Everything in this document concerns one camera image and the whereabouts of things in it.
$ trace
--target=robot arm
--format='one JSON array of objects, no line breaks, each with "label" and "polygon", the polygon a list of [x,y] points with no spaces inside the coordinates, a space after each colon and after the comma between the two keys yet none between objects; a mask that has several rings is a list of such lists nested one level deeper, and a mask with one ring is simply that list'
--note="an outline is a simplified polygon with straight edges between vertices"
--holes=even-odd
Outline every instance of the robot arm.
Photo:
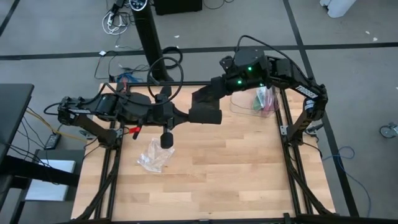
[{"label": "robot arm", "polygon": [[[104,93],[104,87],[112,89],[113,93]],[[176,109],[169,100],[171,87],[164,86],[155,95],[155,103],[140,93],[117,92],[109,84],[104,84],[99,94],[92,99],[65,97],[58,106],[58,120],[65,125],[79,126],[98,137],[103,147],[114,147],[116,140],[123,132],[104,129],[87,115],[95,115],[103,121],[118,121],[126,125],[136,125],[132,129],[133,139],[137,139],[143,126],[161,126],[164,133],[160,137],[162,148],[173,146],[173,136],[170,133],[174,127],[184,122],[221,124],[221,111],[206,108],[190,109],[188,114]]]},{"label": "robot arm", "polygon": [[287,127],[286,137],[292,144],[303,144],[302,135],[312,121],[325,113],[328,96],[324,85],[307,78],[289,59],[264,55],[261,50],[242,49],[234,58],[228,56],[220,61],[225,74],[212,78],[211,85],[193,94],[196,103],[211,103],[236,91],[251,88],[276,86],[291,88],[305,96],[303,112],[297,121]]},{"label": "robot arm", "polygon": [[[302,144],[302,134],[312,121],[323,117],[328,101],[324,85],[304,77],[289,59],[264,55],[263,51],[243,49],[234,58],[228,56],[220,61],[225,74],[211,79],[211,85],[192,93],[192,108],[188,114],[176,109],[171,102],[171,87],[164,86],[154,95],[155,103],[146,95],[134,92],[121,93],[105,84],[100,93],[92,99],[65,97],[58,107],[58,120],[65,125],[79,126],[98,137],[104,147],[113,147],[122,133],[104,129],[87,115],[92,114],[103,121],[119,121],[126,125],[137,125],[133,139],[138,137],[143,126],[161,126],[160,137],[163,148],[173,146],[170,133],[184,122],[221,124],[220,98],[236,91],[272,85],[291,88],[304,95],[303,112],[293,125],[287,127],[286,136],[292,144]],[[107,86],[113,93],[102,94]]]}]

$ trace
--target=cable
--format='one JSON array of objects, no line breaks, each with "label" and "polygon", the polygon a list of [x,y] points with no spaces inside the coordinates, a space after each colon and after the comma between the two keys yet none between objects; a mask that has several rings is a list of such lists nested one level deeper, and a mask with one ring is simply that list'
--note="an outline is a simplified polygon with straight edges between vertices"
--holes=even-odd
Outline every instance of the cable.
[{"label": "cable", "polygon": [[33,114],[36,115],[36,117],[39,117],[39,118],[42,119],[46,124],[48,124],[48,122],[46,122],[46,120],[44,120],[43,117],[41,117],[38,113],[36,113],[32,108],[30,108],[29,106],[28,106],[27,108],[30,109],[31,112],[32,112]]},{"label": "cable", "polygon": [[236,48],[235,48],[235,53],[239,50],[240,45],[241,45],[241,40],[242,40],[243,37],[246,37],[246,38],[248,38],[248,39],[254,40],[254,41],[256,41],[256,42],[258,42],[258,43],[260,43],[260,44],[262,44],[262,45],[264,45],[264,46],[266,46],[266,47],[268,47],[268,48],[270,48],[270,49],[272,49],[272,50],[275,50],[275,51],[278,52],[278,53],[280,53],[280,54],[283,55],[286,59],[288,59],[290,62],[292,62],[292,64],[294,64],[294,66],[296,66],[297,70],[300,72],[300,74],[301,74],[304,78],[307,78],[307,77],[304,75],[304,73],[303,73],[303,71],[301,70],[301,68],[293,61],[293,59],[291,59],[291,58],[290,58],[289,56],[287,56],[285,53],[281,52],[280,50],[277,50],[277,49],[273,48],[271,45],[266,44],[265,42],[263,42],[263,41],[261,41],[261,40],[258,40],[258,39],[254,38],[254,37],[251,37],[251,36],[249,36],[249,35],[242,35],[242,36],[239,38],[238,44],[236,45]]},{"label": "cable", "polygon": [[[182,52],[178,47],[166,47],[165,49],[163,49],[162,54],[167,54],[169,52],[176,52],[180,55],[180,59],[178,60],[179,63],[182,63]],[[166,69],[173,69],[175,67],[177,67],[177,63],[175,63],[174,65],[166,65]]]},{"label": "cable", "polygon": [[175,62],[175,64],[176,64],[176,65],[178,66],[178,68],[180,69],[180,75],[181,75],[180,84],[178,85],[177,91],[176,91],[176,92],[174,93],[174,95],[172,95],[168,100],[166,100],[166,101],[163,102],[163,103],[155,103],[155,104],[153,104],[153,105],[151,105],[151,106],[160,106],[160,105],[163,105],[163,104],[165,104],[165,103],[170,102],[172,99],[174,99],[174,98],[178,95],[178,93],[180,92],[181,87],[182,87],[182,85],[183,85],[183,82],[184,82],[184,71],[183,71],[183,69],[182,69],[182,67],[181,67],[180,62],[178,62],[177,60],[175,60],[175,59],[172,58],[172,57],[161,57],[161,58],[157,59],[157,60],[150,66],[149,71],[148,71],[148,74],[147,74],[147,87],[148,87],[148,91],[149,91],[150,95],[151,95],[153,98],[155,98],[154,93],[153,93],[152,90],[150,89],[150,83],[149,83],[149,80],[151,80],[151,79],[155,80],[155,78],[153,78],[150,74],[152,73],[153,69],[155,68],[155,65],[156,65],[157,63],[159,63],[160,61],[165,60],[165,59],[172,60],[173,62]]},{"label": "cable", "polygon": [[[115,28],[112,28],[112,26],[114,26],[113,24],[109,25],[108,21],[110,21],[110,17],[114,16],[113,19],[116,16],[119,16],[119,25],[115,26]],[[104,23],[107,23],[107,28],[108,30],[105,29]],[[120,14],[118,15],[113,15],[113,13],[111,11],[108,11],[105,16],[102,18],[102,29],[104,30],[104,32],[108,35],[119,35],[124,33],[127,30],[128,25],[123,21],[123,18]]]},{"label": "cable", "polygon": [[28,125],[28,127],[30,127],[30,129],[36,134],[37,139],[40,141],[40,143],[42,143],[43,146],[45,146],[45,144],[43,143],[43,141],[40,139],[39,134],[37,134],[37,132],[32,128],[32,126],[29,124],[29,122],[27,122],[25,116],[23,117],[23,119],[25,120],[26,124]]},{"label": "cable", "polygon": [[219,8],[223,7],[225,3],[231,3],[231,2],[233,2],[233,1],[234,1],[234,0],[230,0],[230,1],[223,0],[223,3],[222,3],[220,6],[212,8],[212,7],[208,7],[208,6],[206,5],[206,3],[205,3],[205,0],[203,0],[203,5],[204,5],[206,8],[208,8],[208,9],[214,10],[214,9],[219,9]]},{"label": "cable", "polygon": [[308,144],[308,143],[306,143],[306,142],[303,142],[303,144],[304,145],[308,145],[308,146],[310,146],[310,147],[313,147],[314,149],[316,149],[316,150],[318,150],[318,152],[319,152],[319,154],[321,155],[321,159],[322,159],[322,152],[321,152],[321,150],[319,149],[319,148],[317,148],[317,147],[315,147],[315,146],[313,146],[313,145],[311,145],[311,144]]},{"label": "cable", "polygon": [[23,121],[21,121],[21,124],[22,124],[22,127],[24,127],[24,130],[25,130],[25,133],[26,133],[26,137],[27,137],[27,150],[29,151],[29,150],[30,150],[30,142],[29,142],[28,133],[27,133],[27,130],[26,130],[26,127],[25,127],[25,124],[24,124]]},{"label": "cable", "polygon": [[123,99],[127,100],[128,102],[131,102],[131,103],[134,103],[134,104],[137,104],[137,105],[142,105],[142,106],[160,106],[160,105],[164,105],[165,103],[168,103],[168,102],[172,101],[172,100],[178,95],[178,93],[180,92],[181,87],[182,87],[182,85],[183,85],[183,81],[184,81],[184,71],[183,71],[183,68],[182,68],[181,64],[180,64],[177,60],[175,60],[174,58],[172,58],[172,57],[161,57],[161,58],[157,59],[157,60],[150,66],[150,68],[149,68],[149,70],[148,70],[148,74],[147,74],[147,87],[148,87],[148,91],[149,91],[150,95],[154,97],[154,94],[153,94],[152,90],[150,89],[149,80],[150,80],[150,79],[155,80],[155,79],[154,79],[150,74],[152,73],[152,71],[153,71],[153,69],[155,68],[155,66],[156,66],[161,60],[165,60],[165,59],[169,59],[169,60],[171,60],[171,61],[173,61],[173,62],[175,62],[175,63],[177,64],[178,68],[180,69],[180,76],[181,76],[180,84],[178,85],[177,91],[176,91],[168,100],[166,100],[165,102],[147,104],[147,103],[140,103],[140,102],[132,101],[132,100],[130,100],[128,97],[126,97],[125,95],[122,95],[122,94],[120,94],[118,91],[116,91],[109,83],[104,83],[104,85],[101,87],[101,90],[99,91],[99,93],[98,93],[93,99],[91,99],[91,100],[95,100],[97,97],[99,97],[99,95],[101,94],[101,92],[102,92],[102,90],[104,89],[104,87],[108,87],[115,95],[118,95],[120,98],[123,98]]},{"label": "cable", "polygon": [[[93,144],[95,141],[97,141],[97,139],[98,139],[98,137],[95,138],[92,142],[90,142],[90,143],[88,143],[87,145],[83,146],[83,149],[84,149],[84,150],[87,150],[86,148],[87,148],[89,145]],[[95,151],[95,150],[96,150],[97,148],[99,148],[99,147],[100,147],[100,145],[98,145],[98,146],[95,147],[93,150],[91,150],[90,152],[88,152],[87,154],[85,154],[85,156],[83,156],[83,160],[85,160],[85,158],[86,158],[86,156],[88,156],[88,154],[92,153],[93,151]]]},{"label": "cable", "polygon": [[93,150],[91,150],[90,152],[88,152],[87,154],[85,154],[85,156],[83,157],[83,160],[86,159],[86,156],[88,156],[88,154],[94,152],[97,148],[99,148],[100,146],[95,147]]},{"label": "cable", "polygon": [[[352,152],[352,155],[351,155],[351,156],[342,156],[342,155],[340,155],[340,151],[343,150],[343,149],[349,149],[349,150]],[[368,196],[368,202],[369,202],[369,207],[368,207],[368,212],[367,212],[367,214],[366,214],[366,217],[369,218],[369,216],[370,216],[370,214],[371,214],[371,209],[372,209],[372,200],[371,200],[371,197],[370,197],[370,195],[369,195],[368,190],[366,190],[366,187],[365,187],[360,181],[358,181],[357,179],[355,179],[351,174],[347,173],[347,171],[345,171],[344,168],[343,168],[343,166],[341,165],[341,158],[345,158],[345,159],[354,159],[354,157],[355,157],[355,150],[354,150],[351,146],[343,146],[343,147],[339,148],[339,150],[338,150],[338,152],[337,152],[337,155],[328,156],[328,157],[322,159],[322,161],[326,161],[326,160],[328,160],[328,159],[330,159],[330,158],[332,158],[332,157],[337,157],[337,158],[338,158],[337,161],[338,161],[338,164],[339,164],[341,170],[344,171],[344,173],[345,173],[348,177],[350,177],[353,181],[355,181],[357,184],[359,184],[359,185],[364,189],[366,195]]]},{"label": "cable", "polygon": [[[40,163],[43,164],[43,168],[44,168],[44,171],[45,171],[45,173],[46,173],[47,178],[49,179],[49,182],[51,182],[51,183],[54,184],[54,185],[59,185],[58,183],[52,182],[51,177],[49,176],[49,173],[48,173],[48,171],[47,171],[46,168],[47,168],[47,167],[53,168],[52,166],[50,166],[50,164],[44,163],[44,162],[41,161],[40,158],[37,157],[35,154],[33,154],[33,153],[29,152],[29,151],[26,151],[25,149],[21,149],[21,148],[19,148],[19,147],[17,147],[17,146],[14,146],[14,145],[12,145],[12,144],[9,144],[9,143],[6,143],[6,142],[2,142],[2,141],[0,141],[0,143],[3,144],[3,145],[9,146],[10,149],[14,150],[15,152],[17,152],[18,154],[20,154],[20,155],[22,155],[22,156],[27,156],[28,154],[32,155],[32,156],[27,156],[27,157],[30,158],[30,159],[32,159],[33,161],[39,163],[39,164],[40,164]],[[27,155],[22,154],[21,152],[17,151],[16,149],[21,150],[21,151],[23,151],[23,152],[26,152]]]},{"label": "cable", "polygon": [[68,137],[68,138],[72,138],[72,139],[76,139],[76,140],[79,140],[79,141],[86,142],[86,140],[81,139],[81,138],[79,138],[79,137],[73,136],[73,135],[71,135],[71,134],[63,133],[63,132],[61,132],[61,131],[57,131],[56,129],[54,129],[53,127],[51,127],[51,125],[49,125],[48,122],[46,122],[46,121],[45,121],[40,115],[38,115],[37,113],[33,113],[33,112],[28,111],[28,110],[26,111],[26,113],[29,113],[30,115],[32,115],[32,116],[34,116],[35,118],[39,119],[39,120],[40,120],[41,122],[43,122],[44,125],[46,125],[53,133],[57,133],[57,134],[60,134],[60,135],[62,135],[62,136]]},{"label": "cable", "polygon": [[[103,59],[108,53],[110,53],[110,52],[115,53],[115,55],[112,56],[111,60],[109,60],[109,63],[108,63],[108,78],[97,77],[96,74],[97,74],[97,72],[98,72],[98,67],[100,66],[100,63],[101,63],[102,59]],[[111,75],[111,72],[110,72],[111,62],[112,62],[112,60],[113,60],[116,56],[118,56],[118,52],[113,51],[113,50],[110,50],[110,51],[106,52],[104,55],[102,55],[102,56],[98,59],[97,66],[95,67],[95,71],[94,71],[94,78],[95,78],[95,79],[98,79],[98,80],[109,80],[109,78],[111,78],[111,77],[116,77],[116,76],[118,76],[118,75]],[[143,65],[143,64],[141,64],[141,65],[136,66],[135,68],[122,67],[122,69],[123,69],[123,70],[128,70],[129,72],[146,72],[146,71],[149,70],[149,66],[148,66],[148,65]]]},{"label": "cable", "polygon": [[37,141],[35,141],[35,140],[31,139],[30,137],[26,136],[24,133],[20,132],[19,130],[17,130],[17,132],[18,132],[19,134],[21,134],[22,136],[28,138],[28,140],[32,141],[33,143],[35,143],[35,144],[36,144],[37,146],[39,146],[40,148],[43,148],[43,146],[40,145],[39,143],[37,143]]},{"label": "cable", "polygon": [[50,108],[53,107],[53,106],[57,106],[57,105],[60,105],[60,104],[61,104],[61,103],[53,103],[53,104],[47,106],[47,107],[44,109],[43,113],[44,113],[44,114],[47,114],[47,115],[58,115],[58,114],[56,114],[56,113],[49,113],[49,112],[47,112],[47,110],[50,109]]},{"label": "cable", "polygon": [[304,132],[305,132],[305,134],[309,135],[310,137],[315,138],[316,141],[317,141],[317,143],[318,143],[319,138],[318,138],[318,136],[317,136],[316,134],[311,134],[311,133],[309,133],[307,130],[304,130]]}]

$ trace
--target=wooden table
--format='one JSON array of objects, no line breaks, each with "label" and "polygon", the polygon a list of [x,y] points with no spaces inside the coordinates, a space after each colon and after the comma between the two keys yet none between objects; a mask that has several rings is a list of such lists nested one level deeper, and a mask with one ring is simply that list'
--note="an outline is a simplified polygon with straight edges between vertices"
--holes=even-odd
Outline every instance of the wooden table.
[{"label": "wooden table", "polygon": [[[191,93],[198,88],[183,87],[173,100],[176,107],[187,112]],[[133,91],[147,94],[146,87],[133,87]],[[302,112],[303,97],[287,90],[287,98],[295,121]],[[136,161],[151,139],[160,137],[162,128],[144,127],[137,140],[124,137],[113,221],[275,218],[285,212],[294,216],[275,114],[263,118],[234,113],[230,101],[230,97],[220,100],[222,125],[185,123],[172,131],[175,152],[161,174],[146,171]],[[304,136],[304,141],[316,146],[314,138]],[[96,146],[92,144],[87,152]],[[308,186],[334,211],[318,151],[303,145],[300,153]],[[100,148],[85,159],[72,218],[84,211],[97,192],[103,158]],[[103,202],[104,216],[108,194]]]}]

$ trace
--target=caster wheel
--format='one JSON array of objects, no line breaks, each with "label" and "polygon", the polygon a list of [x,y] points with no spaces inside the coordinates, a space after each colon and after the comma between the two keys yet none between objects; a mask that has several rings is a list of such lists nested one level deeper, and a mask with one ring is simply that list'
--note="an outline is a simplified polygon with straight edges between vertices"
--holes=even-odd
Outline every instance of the caster wheel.
[{"label": "caster wheel", "polygon": [[391,127],[389,125],[381,126],[380,134],[383,137],[385,137],[385,138],[395,138],[395,137],[397,137],[395,134],[393,134],[393,132],[391,131]]}]

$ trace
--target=white cable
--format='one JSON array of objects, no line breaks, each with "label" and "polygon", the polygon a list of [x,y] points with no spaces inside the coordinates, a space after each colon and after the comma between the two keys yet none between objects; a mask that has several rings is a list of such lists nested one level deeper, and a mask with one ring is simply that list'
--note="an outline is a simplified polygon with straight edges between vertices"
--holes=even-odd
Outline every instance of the white cable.
[{"label": "white cable", "polygon": [[108,16],[109,17],[111,16],[111,12],[110,11],[102,18],[102,29],[104,30],[104,32],[106,34],[109,34],[109,35],[120,35],[120,34],[124,33],[127,30],[127,24],[123,23],[121,15],[119,15],[119,25],[115,26],[115,28],[112,28],[112,26],[109,26],[108,22],[105,21]]}]

